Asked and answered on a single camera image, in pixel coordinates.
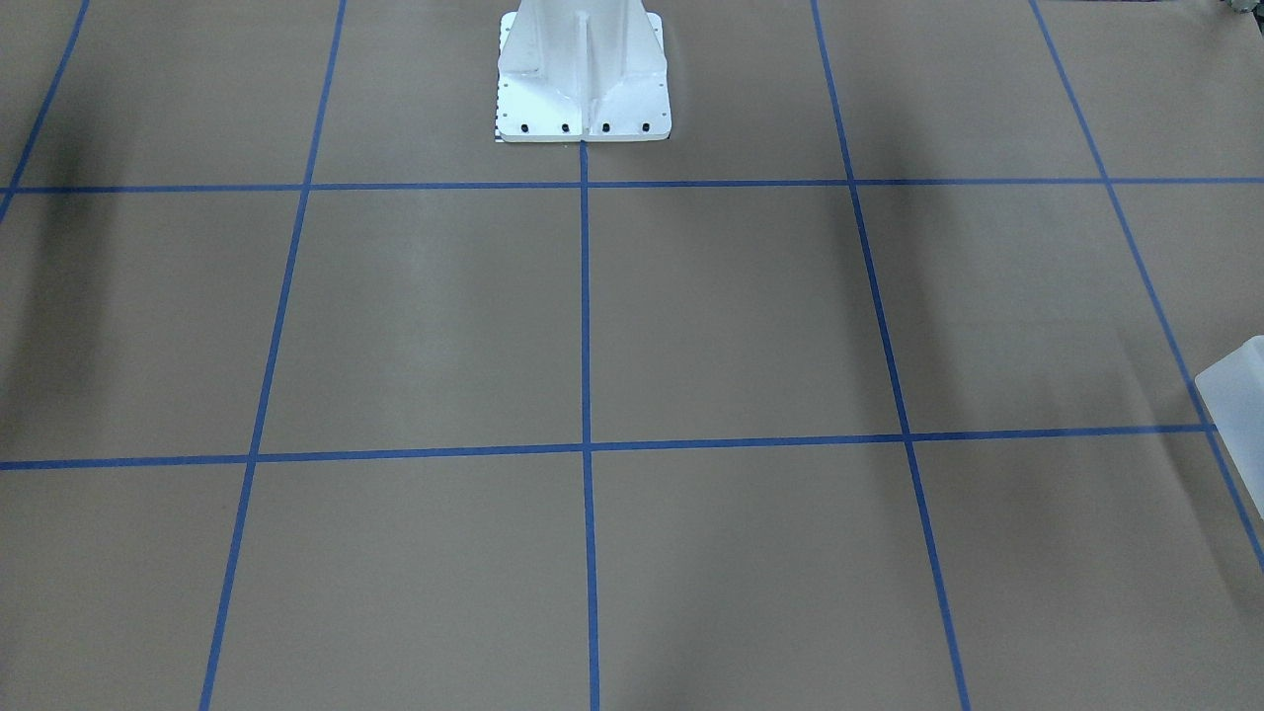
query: metal part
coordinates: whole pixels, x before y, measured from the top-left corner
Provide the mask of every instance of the metal part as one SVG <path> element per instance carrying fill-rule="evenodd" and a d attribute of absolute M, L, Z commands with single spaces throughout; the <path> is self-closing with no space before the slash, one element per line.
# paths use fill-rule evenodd
<path fill-rule="evenodd" d="M 522 0 L 501 20 L 497 139 L 661 140 L 662 19 L 641 0 Z"/>

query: blue grid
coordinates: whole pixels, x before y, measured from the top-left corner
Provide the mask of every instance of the blue grid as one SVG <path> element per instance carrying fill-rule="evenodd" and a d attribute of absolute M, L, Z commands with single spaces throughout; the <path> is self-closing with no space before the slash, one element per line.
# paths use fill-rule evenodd
<path fill-rule="evenodd" d="M 337 49 L 341 38 L 343 22 L 346 14 L 348 0 L 339 0 L 337 15 L 334 24 L 334 34 L 330 43 L 329 59 L 325 71 L 325 81 L 321 89 L 320 104 L 317 106 L 316 121 L 312 129 L 312 138 L 308 149 L 307 167 L 303 181 L 300 183 L 229 183 L 229 185 L 138 185 L 138 186 L 34 186 L 23 187 L 21 177 L 39 138 L 48 111 L 53 104 L 62 76 L 73 54 L 85 18 L 87 16 L 90 0 L 81 0 L 78 13 L 75 18 L 70 38 L 62 52 L 57 71 L 46 92 L 44 100 L 32 125 L 28 139 L 23 147 L 18 164 L 8 186 L 0 189 L 0 223 L 3 223 L 8 210 L 18 195 L 64 195 L 64 194 L 176 194 L 176 192 L 296 192 L 298 194 L 298 207 L 295 215 L 295 225 L 289 243 L 289 252 L 286 262 L 286 272 L 282 282 L 281 296 L 277 304 L 277 314 L 269 343 L 268 359 L 264 369 L 263 383 L 259 391 L 258 409 L 255 412 L 254 429 L 250 440 L 250 449 L 245 454 L 204 454 L 204 455 L 176 455 L 176 457 L 120 457 L 100 459 L 46 459 L 46 461 L 14 461 L 0 462 L 0 472 L 15 471 L 52 471 L 52 469 L 77 469 L 77 468 L 121 468 L 121 467 L 183 467 L 207 464 L 239 464 L 245 467 L 241 483 L 233 539 L 228 563 L 225 566 L 224 586 L 220 596 L 220 605 L 216 612 L 215 631 L 207 655 L 206 677 L 204 681 L 200 711 L 207 711 L 215 686 L 215 674 L 219 664 L 219 655 L 222 645 L 224 629 L 228 620 L 229 606 L 233 595 L 233 583 L 240 555 L 241 536 L 245 529 L 246 512 L 250 502 L 250 490 L 254 481 L 255 468 L 259 463 L 282 462 L 336 462 L 336 461 L 373 461 L 373 459 L 422 459 L 422 458 L 454 458 L 454 457 L 504 457 L 504 455 L 532 455 L 576 453 L 583 457 L 583 491 L 584 491 L 584 522 L 585 522 L 585 549 L 586 549 L 586 581 L 588 581 L 588 625 L 589 625 L 589 702 L 593 711 L 600 707 L 600 664 L 599 664 L 599 635 L 598 635 L 598 578 L 597 578 L 597 531 L 595 509 L 593 497 L 593 454 L 597 452 L 631 452 L 631 450 L 672 450 L 672 449 L 724 449 L 724 448 L 774 448 L 774 447 L 824 447 L 824 445 L 852 445 L 852 444 L 904 444 L 909 473 L 913 481 L 914 492 L 918 501 L 918 510 L 921 519 L 923 534 L 925 538 L 928 562 L 935 583 L 935 592 L 939 601 L 940 616 L 944 626 L 944 635 L 948 644 L 953 673 L 957 683 L 961 707 L 971 707 L 969 692 L 966 683 L 966 673 L 957 646 L 956 633 L 953 630 L 952 611 L 948 602 L 947 584 L 939 564 L 934 526 L 930 517 L 929 505 L 921 485 L 918 467 L 918 443 L 925 442 L 978 442 L 978 440 L 1004 440 L 1004 439 L 1045 439 L 1045 438 L 1096 438 L 1096 436 L 1154 436 L 1164 434 L 1193 434 L 1201 433 L 1216 459 L 1216 464 L 1224 478 L 1226 490 L 1234 502 L 1235 510 L 1241 520 L 1243 528 L 1255 553 L 1256 562 L 1264 571 L 1264 550 L 1261 550 L 1259 538 L 1248 515 L 1241 495 L 1234 482 L 1225 458 L 1215 439 L 1216 428 L 1210 421 L 1202 402 L 1198 399 L 1193 380 L 1186 366 L 1176 334 L 1167 319 L 1159 294 L 1150 280 L 1145 261 L 1133 235 L 1127 216 L 1124 213 L 1116 185 L 1259 185 L 1264 183 L 1264 176 L 1251 177 L 1215 177 L 1215 176 L 1187 176 L 1187 177 L 1111 177 L 1097 149 L 1092 132 L 1079 101 L 1067 76 L 1057 46 L 1049 32 L 1048 24 L 1040 11 L 1036 0 L 1028 0 L 1040 33 L 1049 49 L 1049 56 L 1057 67 L 1059 78 L 1066 90 L 1067 97 L 1074 109 L 1079 121 L 1085 140 L 1092 153 L 1097 166 L 1096 177 L 1071 177 L 1071 178 L 1045 178 L 1045 177 L 1018 177 L 1018 178 L 890 178 L 870 180 L 858 178 L 852 166 L 851 152 L 847 143 L 847 132 L 842 118 L 842 109 L 838 90 L 834 83 L 833 68 L 829 61 L 829 51 L 822 27 L 820 8 L 818 0 L 809 0 L 811 5 L 813 20 L 815 23 L 817 40 L 819 44 L 822 66 L 825 75 L 825 87 L 829 92 L 830 105 L 834 114 L 834 123 L 838 132 L 841 157 L 846 171 L 846 178 L 841 180 L 696 180 L 696 181 L 590 181 L 588 145 L 579 144 L 579 181 L 552 181 L 552 182 L 315 182 L 316 157 L 320 149 L 321 129 L 325 120 L 325 111 L 329 102 L 330 87 L 334 81 L 335 66 L 337 62 Z M 913 431 L 905 407 L 904 395 L 900 386 L 899 367 L 896 356 L 891 345 L 887 329 L 886 314 L 882 306 L 882 295 L 878 276 L 873 264 L 870 249 L 868 234 L 865 225 L 863 207 L 860 196 L 860 187 L 881 186 L 954 186 L 954 185 L 1100 185 L 1106 189 L 1119 220 L 1120 229 L 1127 242 L 1133 254 L 1138 273 L 1145 285 L 1146 292 L 1154 307 L 1155 316 L 1163 328 L 1172 356 L 1184 381 L 1191 402 L 1198 416 L 1197 424 L 1184 425 L 1124 425 L 1107 428 L 1057 428 L 1057 429 L 1015 429 L 1015 430 L 975 430 L 975 431 Z M 738 438 L 738 439 L 676 439 L 676 440 L 640 440 L 640 442 L 594 442 L 592 436 L 592 361 L 590 361 L 590 281 L 589 281 L 589 192 L 603 189 L 689 189 L 689 187 L 846 187 L 851 197 L 852 209 L 856 218 L 861 249 L 865 257 L 865 267 L 870 281 L 870 291 L 873 301 L 875 318 L 882 339 L 882 348 L 886 357 L 887 372 L 891 382 L 891 392 L 900 423 L 899 433 L 872 434 L 872 435 L 828 435 L 828 436 L 780 436 L 780 438 Z M 332 452 L 289 452 L 289 453 L 262 453 L 260 442 L 263 436 L 264 421 L 267 419 L 268 400 L 272 391 L 273 374 L 277 366 L 277 353 L 281 345 L 284 328 L 286 311 L 288 306 L 289 290 L 293 280 L 295 264 L 298 257 L 298 247 L 302 237 L 303 220 L 307 202 L 312 192 L 321 191 L 375 191 L 375 190 L 578 190 L 580 195 L 580 262 L 581 262 L 581 442 L 557 444 L 528 444 L 512 447 L 455 447 L 455 448 L 417 448 L 417 449 L 382 449 L 382 450 L 332 450 Z"/>

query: vertical blue line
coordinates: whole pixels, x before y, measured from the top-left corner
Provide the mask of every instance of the vertical blue line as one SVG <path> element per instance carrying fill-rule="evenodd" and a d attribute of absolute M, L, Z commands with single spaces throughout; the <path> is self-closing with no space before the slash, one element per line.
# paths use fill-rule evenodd
<path fill-rule="evenodd" d="M 268 362 L 263 371 L 263 385 L 259 387 L 259 405 L 254 416 L 254 430 L 250 435 L 250 452 L 246 454 L 245 474 L 241 478 L 241 493 L 238 498 L 236 519 L 233 524 L 233 540 L 229 544 L 229 558 L 224 569 L 224 586 L 220 590 L 220 605 L 215 615 L 215 631 L 211 636 L 211 649 L 206 659 L 206 677 L 202 681 L 202 696 L 198 711 L 209 711 L 211 696 L 215 692 L 215 674 L 219 671 L 220 650 L 224 645 L 224 629 L 228 624 L 229 605 L 233 601 L 233 583 L 236 578 L 238 559 L 241 553 L 241 536 L 245 533 L 246 512 L 250 507 L 250 491 L 254 487 L 254 472 L 259 462 L 259 447 L 263 442 L 264 420 L 268 416 L 268 400 L 272 395 L 272 381 L 277 369 L 277 354 L 281 350 L 281 335 L 286 325 L 286 310 L 289 306 L 289 290 L 295 278 L 295 263 L 298 261 L 298 243 L 307 216 L 307 201 L 311 195 L 312 176 L 316 171 L 316 154 L 320 149 L 321 130 L 325 125 L 325 108 L 329 102 L 330 87 L 334 83 L 334 66 L 337 62 L 337 47 L 343 37 L 343 19 L 346 15 L 346 0 L 339 0 L 337 18 L 334 20 L 334 38 L 330 42 L 329 61 L 325 66 L 325 82 L 321 87 L 320 104 L 316 108 L 316 121 L 312 127 L 311 147 L 307 152 L 307 167 L 303 186 L 298 194 L 298 207 L 295 211 L 295 228 L 289 237 L 289 252 L 286 257 L 286 275 L 281 282 L 281 297 L 277 301 L 277 315 L 272 326 L 272 340 L 268 345 Z"/>
<path fill-rule="evenodd" d="M 1246 531 L 1246 539 L 1250 541 L 1251 550 L 1255 553 L 1255 562 L 1260 571 L 1264 572 L 1264 549 L 1260 548 L 1259 536 L 1255 533 L 1255 526 L 1251 525 L 1251 517 L 1246 512 L 1246 506 L 1243 504 L 1241 493 L 1237 491 L 1237 485 L 1234 483 L 1234 477 L 1229 472 L 1229 466 L 1225 463 L 1225 458 L 1220 453 L 1220 445 L 1216 443 L 1215 429 L 1211 424 L 1211 419 L 1207 416 L 1206 410 L 1202 407 L 1202 401 L 1198 399 L 1198 391 L 1194 387 L 1193 378 L 1189 376 L 1189 368 L 1186 366 L 1184 356 L 1181 354 L 1181 347 L 1177 344 L 1176 331 L 1172 330 L 1172 324 L 1168 321 L 1167 311 L 1163 309 L 1163 302 L 1159 300 L 1159 292 L 1154 287 L 1154 282 L 1150 280 L 1150 271 L 1145 267 L 1145 259 L 1141 257 L 1141 250 L 1136 245 L 1136 239 L 1133 235 L 1133 228 L 1127 223 L 1127 216 L 1124 214 L 1124 206 L 1119 201 L 1119 195 L 1115 192 L 1115 185 L 1106 172 L 1106 162 L 1102 161 L 1101 152 L 1097 149 L 1097 142 L 1093 139 L 1093 133 L 1088 129 L 1088 119 L 1085 116 L 1083 109 L 1079 106 L 1079 100 L 1076 97 L 1076 91 L 1071 87 L 1071 78 L 1067 76 L 1067 70 L 1062 63 L 1062 57 L 1058 54 L 1058 48 L 1053 43 L 1053 35 L 1049 33 L 1049 25 L 1044 20 L 1044 14 L 1040 13 L 1040 6 L 1036 0 L 1028 0 L 1031 6 L 1031 13 L 1035 14 L 1035 22 L 1040 25 L 1040 34 L 1044 35 L 1044 43 L 1049 48 L 1049 56 L 1053 58 L 1053 65 L 1058 70 L 1058 77 L 1062 80 L 1062 87 L 1067 92 L 1067 99 L 1071 100 L 1071 108 L 1076 111 L 1076 119 L 1079 121 L 1079 129 L 1085 134 L 1085 140 L 1088 143 L 1088 151 L 1093 156 L 1093 162 L 1097 163 L 1097 172 L 1101 175 L 1102 183 L 1106 186 L 1106 194 L 1110 196 L 1111 206 L 1115 209 L 1115 218 L 1119 219 L 1119 226 L 1124 230 L 1124 238 L 1127 240 L 1127 248 L 1133 253 L 1133 262 L 1136 263 L 1136 271 L 1141 275 L 1141 282 L 1145 285 L 1145 292 L 1150 297 L 1150 305 L 1154 307 L 1154 314 L 1159 318 L 1159 325 L 1163 328 L 1163 335 L 1168 340 L 1168 348 L 1172 350 L 1172 357 L 1176 358 L 1177 368 L 1181 371 L 1181 378 L 1184 381 L 1186 392 L 1189 395 L 1189 402 L 1193 404 L 1194 412 L 1198 415 L 1198 421 L 1203 428 L 1203 436 L 1207 438 L 1207 445 L 1211 447 L 1211 452 L 1216 458 L 1216 466 L 1220 468 L 1220 476 L 1225 481 L 1225 487 L 1229 490 L 1229 497 L 1234 502 L 1234 509 L 1237 510 L 1237 519 L 1243 524 L 1243 529 Z"/>
<path fill-rule="evenodd" d="M 593 387 L 592 387 L 592 310 L 589 307 L 589 220 L 588 220 L 588 144 L 579 143 L 579 253 L 580 253 L 580 410 L 584 450 L 584 547 L 588 568 L 588 705 L 602 708 L 600 648 L 597 620 L 597 521 L 593 507 Z"/>
<path fill-rule="evenodd" d="M 35 151 L 35 140 L 39 139 L 39 130 L 44 128 L 44 120 L 48 118 L 48 110 L 53 105 L 53 97 L 57 96 L 57 87 L 62 85 L 62 76 L 66 73 L 66 66 L 71 62 L 71 54 L 75 52 L 75 46 L 78 43 L 80 30 L 83 29 L 83 18 L 87 16 L 88 0 L 80 3 L 78 15 L 75 16 L 75 27 L 71 28 L 71 37 L 66 40 L 66 49 L 62 51 L 62 59 L 57 63 L 57 71 L 53 72 L 53 81 L 48 85 L 48 91 L 44 94 L 44 102 L 39 105 L 39 111 L 35 114 L 35 123 L 30 127 L 30 133 L 27 134 L 27 144 L 21 147 L 21 156 L 18 158 L 18 166 L 13 171 L 13 177 L 9 180 L 9 190 L 5 191 L 4 200 L 0 201 L 0 223 L 4 221 L 4 216 L 9 214 L 9 205 L 13 202 L 14 191 L 18 185 L 21 183 L 21 175 L 27 172 L 27 163 L 30 162 L 30 154 Z"/>
<path fill-rule="evenodd" d="M 909 426 L 909 414 L 904 402 L 904 390 L 900 387 L 900 371 L 895 362 L 895 350 L 891 347 L 891 333 L 887 328 L 886 310 L 882 307 L 882 291 L 878 287 L 877 269 L 873 266 L 873 252 L 870 248 L 868 229 L 865 226 L 865 211 L 861 209 L 860 189 L 856 182 L 856 171 L 852 166 L 852 152 L 847 144 L 847 130 L 843 127 L 843 111 L 838 101 L 838 89 L 834 82 L 834 71 L 829 62 L 829 48 L 825 43 L 825 30 L 820 22 L 820 5 L 818 0 L 811 0 L 811 15 L 817 24 L 817 44 L 820 47 L 820 61 L 825 70 L 825 85 L 829 89 L 829 102 L 834 111 L 834 128 L 838 130 L 838 147 L 843 154 L 843 168 L 847 171 L 847 191 L 852 199 L 852 211 L 856 215 L 856 229 L 860 234 L 861 252 L 865 256 L 865 271 L 868 275 L 870 295 L 873 299 L 873 312 L 877 318 L 878 333 L 882 337 L 882 352 L 886 356 L 887 376 L 891 380 L 891 393 L 895 397 L 895 410 L 900 419 L 900 433 L 904 439 L 904 452 L 909 461 L 909 474 L 913 478 L 913 491 L 918 500 L 918 515 L 921 519 L 921 534 L 925 539 L 927 558 L 930 563 L 930 576 L 935 583 L 935 597 L 939 601 L 939 616 L 944 626 L 944 639 L 948 643 L 948 655 L 952 660 L 953 677 L 957 682 L 957 697 L 962 711 L 969 711 L 969 691 L 966 686 L 966 673 L 962 668 L 961 652 L 957 646 L 957 631 L 952 620 L 952 609 L 948 605 L 948 591 L 944 586 L 943 571 L 939 566 L 939 547 L 935 544 L 935 533 L 930 521 L 930 509 L 927 504 L 925 488 L 921 485 L 921 468 L 918 466 L 918 454 L 913 443 L 911 429 Z"/>

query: gray surface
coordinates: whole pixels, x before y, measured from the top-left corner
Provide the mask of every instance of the gray surface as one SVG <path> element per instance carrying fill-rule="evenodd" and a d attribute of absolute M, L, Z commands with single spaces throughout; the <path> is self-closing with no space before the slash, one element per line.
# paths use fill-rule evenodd
<path fill-rule="evenodd" d="M 920 452 L 978 708 L 1256 706 L 1264 591 L 1217 559 L 1201 435 Z"/>
<path fill-rule="evenodd" d="M 0 477 L 0 706 L 192 706 L 239 467 Z"/>
<path fill-rule="evenodd" d="M 594 466 L 605 707 L 957 706 L 902 447 Z"/>
<path fill-rule="evenodd" d="M 1096 178 L 1028 4 L 822 5 L 857 177 Z M 1110 175 L 1264 176 L 1218 5 L 1040 4 Z M 350 0 L 315 178 L 578 181 L 490 142 L 512 6 Z M 76 9 L 0 6 L 0 185 Z M 21 185 L 301 181 L 335 9 L 95 0 Z M 844 175 L 810 3 L 650 9 L 676 132 L 592 178 Z M 0 707 L 197 707 L 226 568 L 215 711 L 585 708 L 590 652 L 605 711 L 961 707 L 905 448 L 694 439 L 901 431 L 846 186 L 594 187 L 588 290 L 580 190 L 430 187 L 310 195 L 262 463 L 298 191 L 11 200 Z M 1191 372 L 1264 331 L 1259 187 L 1116 186 Z M 1198 425 L 1105 186 L 860 199 L 911 431 L 991 438 L 913 448 L 972 707 L 1259 707 L 1203 433 L 1077 429 Z M 689 448 L 593 457 L 593 650 L 585 294 L 594 447 Z"/>
<path fill-rule="evenodd" d="M 575 455 L 262 467 L 216 708 L 586 708 L 580 479 Z"/>
<path fill-rule="evenodd" d="M 592 201 L 597 439 L 899 431 L 844 190 Z"/>

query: gray floor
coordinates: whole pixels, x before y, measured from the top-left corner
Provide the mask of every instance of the gray floor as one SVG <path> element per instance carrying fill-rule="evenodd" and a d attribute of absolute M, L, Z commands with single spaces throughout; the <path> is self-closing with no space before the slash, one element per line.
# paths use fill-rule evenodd
<path fill-rule="evenodd" d="M 1260 706 L 1254 22 L 655 0 L 511 147 L 513 6 L 0 5 L 0 708 Z"/>

